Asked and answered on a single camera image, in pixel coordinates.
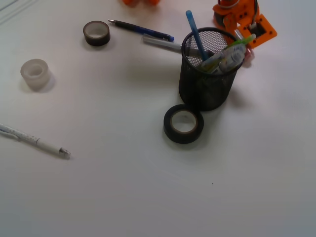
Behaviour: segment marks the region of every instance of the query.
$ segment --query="tape roll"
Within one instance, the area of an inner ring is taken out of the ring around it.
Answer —
[[[193,120],[188,127],[178,127],[175,124],[175,117],[180,115],[182,119]],[[167,111],[163,119],[164,132],[167,137],[176,143],[188,144],[194,142],[201,135],[204,128],[204,119],[201,113],[188,105],[176,105]]]
[[[85,41],[92,46],[103,46],[110,41],[110,28],[102,21],[91,21],[83,28]]]
[[[50,79],[48,65],[41,59],[32,59],[23,64],[21,75],[26,84],[32,89],[44,87]]]

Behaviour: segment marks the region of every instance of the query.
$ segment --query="black pen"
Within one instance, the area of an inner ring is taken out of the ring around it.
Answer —
[[[124,29],[128,29],[134,32],[138,32],[141,34],[148,34],[150,36],[156,37],[156,38],[160,38],[160,39],[167,39],[170,42],[174,41],[174,37],[158,32],[158,31],[153,31],[144,27],[140,27],[140,26],[136,26],[133,24],[129,24],[126,22],[122,22],[122,21],[115,21],[115,20],[109,20],[109,22],[114,23],[116,26],[124,28]]]

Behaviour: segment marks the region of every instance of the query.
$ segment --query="pen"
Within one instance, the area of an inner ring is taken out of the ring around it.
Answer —
[[[0,123],[0,131],[14,135],[14,136],[20,138],[21,140],[27,141],[27,142],[31,143],[32,145],[34,145],[34,146],[36,146],[44,151],[48,151],[50,153],[56,154],[64,159],[70,159],[70,155],[71,155],[70,152],[68,152],[64,148],[58,148],[58,147],[53,146],[49,143],[46,143],[46,142],[42,141],[42,139],[40,139],[40,138],[28,135],[24,132],[15,130],[15,129],[8,127],[8,126],[5,126],[1,123]]]
[[[208,56],[207,56],[206,52],[204,51],[203,44],[202,44],[201,38],[199,37],[198,29],[196,26],[196,22],[194,21],[192,12],[190,10],[186,11],[186,16],[187,16],[187,19],[189,21],[194,39],[196,40],[197,48],[202,56],[203,61],[205,61],[208,59]]]
[[[111,23],[114,23],[116,26],[127,29],[127,30],[131,30],[134,32],[138,32],[141,34],[148,34],[150,36],[156,37],[156,38],[160,38],[160,39],[167,39],[170,42],[174,41],[174,37],[158,32],[158,31],[153,31],[144,27],[140,27],[140,26],[136,26],[133,24],[129,24],[126,22],[122,22],[122,21],[116,21],[116,20],[108,20]]]
[[[181,53],[181,47],[182,45],[179,43],[173,43],[173,42],[168,42],[168,41],[164,41],[161,39],[156,39],[153,37],[148,37],[148,36],[143,36],[143,42],[144,43],[149,43],[149,44],[153,44],[153,45],[158,45],[158,46],[162,46],[162,47],[167,47],[170,49],[173,49],[175,52],[179,52]],[[211,51],[206,51],[207,55],[209,57],[211,57],[212,55],[214,55]],[[189,50],[189,56],[193,56],[193,57],[200,57],[200,53],[198,49],[195,48],[190,48]]]

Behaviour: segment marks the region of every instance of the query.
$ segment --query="blue pen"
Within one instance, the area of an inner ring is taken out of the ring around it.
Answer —
[[[193,36],[196,40],[198,50],[202,56],[203,61],[205,61],[208,59],[208,56],[207,56],[206,52],[204,51],[203,44],[202,44],[201,38],[199,37],[198,29],[197,29],[196,23],[194,21],[192,12],[190,10],[188,10],[186,12],[186,15],[187,15],[187,19],[189,21],[190,27],[192,29]]]
[[[111,23],[114,23],[116,26],[124,28],[124,29],[135,31],[135,32],[138,32],[141,34],[148,34],[150,36],[160,38],[160,39],[166,39],[170,42],[174,41],[174,37],[167,35],[167,34],[164,34],[164,33],[161,33],[161,32],[158,32],[158,31],[153,31],[153,30],[150,30],[150,29],[147,29],[144,27],[136,26],[136,25],[129,24],[126,22],[122,22],[122,21],[115,21],[115,20],[108,20],[108,21]]]

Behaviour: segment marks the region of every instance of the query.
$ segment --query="clear tape roll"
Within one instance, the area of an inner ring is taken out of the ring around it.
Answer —
[[[26,84],[33,89],[45,86],[50,79],[48,65],[41,59],[32,59],[23,64],[21,75]]]

